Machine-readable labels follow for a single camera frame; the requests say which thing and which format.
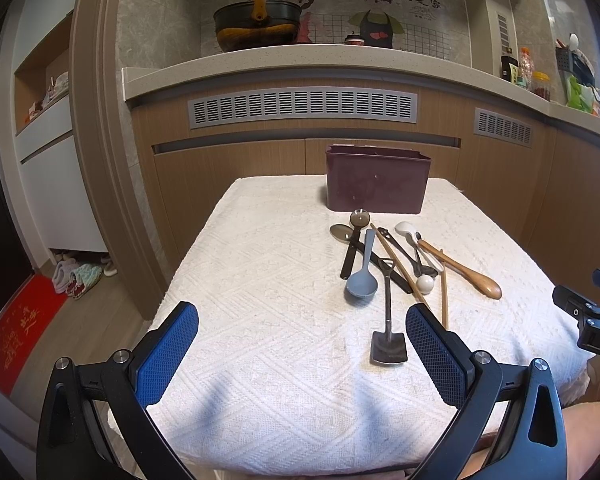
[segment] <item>cartoon woman drawing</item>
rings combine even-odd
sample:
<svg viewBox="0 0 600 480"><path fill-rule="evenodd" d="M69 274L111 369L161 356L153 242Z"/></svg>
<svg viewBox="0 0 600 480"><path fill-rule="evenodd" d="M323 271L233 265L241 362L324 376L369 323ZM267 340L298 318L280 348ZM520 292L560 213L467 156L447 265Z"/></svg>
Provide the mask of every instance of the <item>cartoon woman drawing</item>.
<svg viewBox="0 0 600 480"><path fill-rule="evenodd" d="M309 39L309 24L312 23L316 29L322 29L322 23L318 22L310 11L305 12L306 9L311 7L314 0L284 0L298 5L302 9L302 15L300 17L300 29L298 30L298 39L296 43L313 43Z"/></svg>
<svg viewBox="0 0 600 480"><path fill-rule="evenodd" d="M389 16L386 10L393 0L365 0L369 10L358 12L349 23L360 28L360 36L367 46L394 47L394 34L404 34L398 20Z"/></svg>

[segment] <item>textured white tablecloth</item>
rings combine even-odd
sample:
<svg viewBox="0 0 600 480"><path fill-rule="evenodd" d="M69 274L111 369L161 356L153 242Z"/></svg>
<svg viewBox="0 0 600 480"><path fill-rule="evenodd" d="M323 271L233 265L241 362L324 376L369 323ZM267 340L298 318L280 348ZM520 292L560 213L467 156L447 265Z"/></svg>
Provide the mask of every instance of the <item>textured white tablecloth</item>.
<svg viewBox="0 0 600 480"><path fill-rule="evenodd" d="M370 364L372 332L384 330L382 275L371 266L378 293L349 303L340 279L347 246L329 232L349 215L329 211L325 200L324 176L237 180L180 264L152 328L186 300L198 308L200 330L148 412L183 459L271 475L413 463L456 412L408 338L407 363ZM563 401L584 392L590 354L575 345L576 321L553 305L552 283L493 221L441 179L429 179L419 215L372 215L396 238L401 220L500 284L502 299L489 300L447 273L449 328L470 349L511 364L542 356ZM377 240L374 251L386 256ZM392 300L394 332L403 332L414 299L394 285ZM439 279L427 301L440 317Z"/></svg>

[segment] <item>black spatula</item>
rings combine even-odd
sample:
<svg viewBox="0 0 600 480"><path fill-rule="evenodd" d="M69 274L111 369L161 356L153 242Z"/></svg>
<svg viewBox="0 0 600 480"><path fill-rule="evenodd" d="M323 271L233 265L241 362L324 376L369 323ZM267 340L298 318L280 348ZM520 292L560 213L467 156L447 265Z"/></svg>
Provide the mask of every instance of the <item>black spatula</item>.
<svg viewBox="0 0 600 480"><path fill-rule="evenodd" d="M385 365L395 365L407 360L404 334L391 332L391 272L395 262L381 258L384 274L384 332L374 332L371 337L371 360Z"/></svg>

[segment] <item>cartoon man drawing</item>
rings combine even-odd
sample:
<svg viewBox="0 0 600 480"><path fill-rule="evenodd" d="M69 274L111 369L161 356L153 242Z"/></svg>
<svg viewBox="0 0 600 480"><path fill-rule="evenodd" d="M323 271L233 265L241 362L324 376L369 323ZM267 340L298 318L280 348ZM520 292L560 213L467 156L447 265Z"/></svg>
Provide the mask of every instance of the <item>cartoon man drawing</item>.
<svg viewBox="0 0 600 480"><path fill-rule="evenodd" d="M349 23L360 28L360 36L368 46L394 47L394 34L404 34L402 25L386 10L393 0L365 0L369 6L367 12L358 12Z"/></svg>

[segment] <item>dark red plastic box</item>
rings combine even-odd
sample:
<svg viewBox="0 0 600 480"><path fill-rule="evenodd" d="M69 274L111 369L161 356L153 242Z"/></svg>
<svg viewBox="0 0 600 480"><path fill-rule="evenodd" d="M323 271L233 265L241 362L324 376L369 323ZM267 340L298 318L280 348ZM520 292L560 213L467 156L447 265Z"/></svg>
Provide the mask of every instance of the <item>dark red plastic box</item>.
<svg viewBox="0 0 600 480"><path fill-rule="evenodd" d="M327 147L327 207L417 214L431 159L414 150L332 144Z"/></svg>

